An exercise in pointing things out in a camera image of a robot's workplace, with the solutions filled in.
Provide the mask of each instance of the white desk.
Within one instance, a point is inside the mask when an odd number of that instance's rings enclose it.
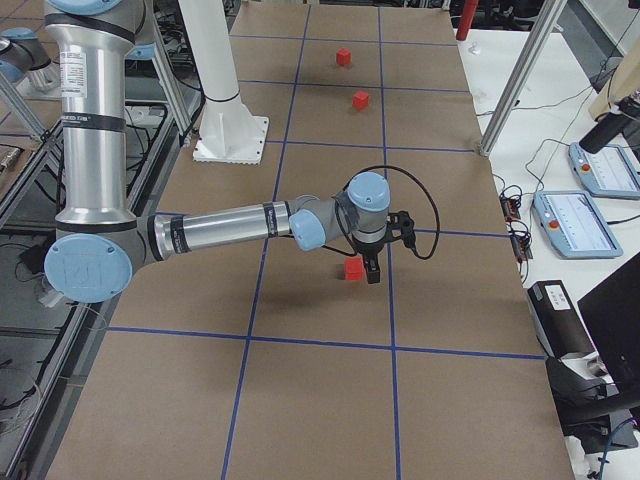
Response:
[[[473,30],[467,41],[459,43],[469,87],[477,113],[494,110],[509,78],[511,70],[527,38],[521,32],[493,32]],[[554,33],[542,52],[534,70],[520,95],[519,107],[555,104],[571,97],[589,85],[589,81],[559,33]],[[576,115],[585,97],[590,98],[580,108],[575,122],[562,135]],[[587,90],[563,104],[541,110],[515,110],[493,149],[490,160],[495,174],[509,184],[517,184],[524,192],[533,192],[537,180],[524,169],[524,165],[545,138],[571,143],[580,140],[594,125],[588,107],[596,94]],[[484,131],[490,116],[479,117]],[[622,138],[613,143],[626,145]],[[547,142],[538,153],[532,170],[538,175],[551,158],[544,175],[546,190],[581,189],[571,171],[567,147]],[[566,260],[550,247],[546,234],[536,224],[531,225],[529,210],[532,196],[525,196],[521,207],[522,218],[530,226],[534,259],[529,262],[529,275],[525,287],[538,280],[561,279],[572,300],[577,302],[611,272],[640,251],[640,220],[613,226],[612,230],[624,255],[612,260]],[[638,214],[640,203],[631,200],[596,199],[607,220],[617,220]],[[589,455],[592,469],[598,470],[598,455]],[[613,452],[605,469],[607,480],[636,480],[640,476],[640,449]]]

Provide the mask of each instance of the table surface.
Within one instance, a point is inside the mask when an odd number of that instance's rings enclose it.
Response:
[[[448,13],[247,3],[232,46],[243,101],[270,117],[262,163],[184,150],[159,210],[328,198],[397,165],[440,208],[437,253],[387,248],[378,285],[288,239],[145,268],[48,478],[573,478]],[[427,251],[426,199],[389,181]]]
[[[526,39],[527,34],[521,32],[472,30],[467,40],[460,42],[460,56],[478,114],[495,108]],[[594,121],[589,116],[588,108],[596,94],[588,87],[589,81],[562,35],[553,33],[526,82],[519,97],[518,106],[531,108],[555,105],[561,100],[582,93],[553,108],[514,110],[511,113],[490,155],[493,171],[503,177],[507,185],[516,184],[522,187],[524,192],[533,192],[537,180],[525,171],[524,164],[533,158],[541,142],[546,138],[561,140],[565,143],[576,142],[593,127]],[[478,118],[480,128],[484,131],[490,116]],[[617,137],[612,143],[627,145],[622,137]],[[640,166],[631,152],[629,157],[640,171]],[[559,146],[556,149],[556,144],[547,142],[536,156],[532,170],[541,174],[546,164],[549,165],[543,177],[546,190],[582,189],[571,170],[567,147]],[[496,181],[496,185],[500,190],[501,182]],[[526,287],[539,280],[560,279],[575,304],[610,273],[640,251],[638,243],[640,222],[636,221],[611,227],[624,249],[624,255],[620,258],[609,260],[561,258],[550,246],[546,234],[538,224],[531,222],[529,215],[531,200],[530,195],[525,196],[521,208],[522,218],[530,226],[533,234],[533,260],[528,265]],[[628,218],[638,214],[637,201],[596,198],[595,202],[607,220]],[[580,362],[572,362],[572,368],[578,366],[576,363]],[[578,371],[583,375],[587,374],[585,368],[578,368]],[[589,462],[594,470],[599,469],[597,457],[598,455],[589,455]],[[638,478],[640,449],[612,452],[608,459],[611,460],[611,464],[606,469],[607,479]]]

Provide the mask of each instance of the warning label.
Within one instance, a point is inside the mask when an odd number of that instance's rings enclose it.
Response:
[[[60,52],[60,93],[63,97],[87,97],[87,56],[84,52]]]

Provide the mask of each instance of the red cube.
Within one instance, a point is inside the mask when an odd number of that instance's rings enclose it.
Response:
[[[369,94],[363,91],[356,92],[353,96],[353,106],[358,110],[367,108],[369,106]]]
[[[351,52],[346,48],[341,48],[336,53],[336,63],[341,67],[346,67],[351,63]]]
[[[362,258],[347,258],[344,261],[344,279],[357,281],[364,278],[364,263]]]

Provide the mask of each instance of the white stand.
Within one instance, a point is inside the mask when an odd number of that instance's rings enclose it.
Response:
[[[207,96],[193,158],[260,163],[269,119],[252,116],[240,98],[222,0],[180,0],[180,8]]]

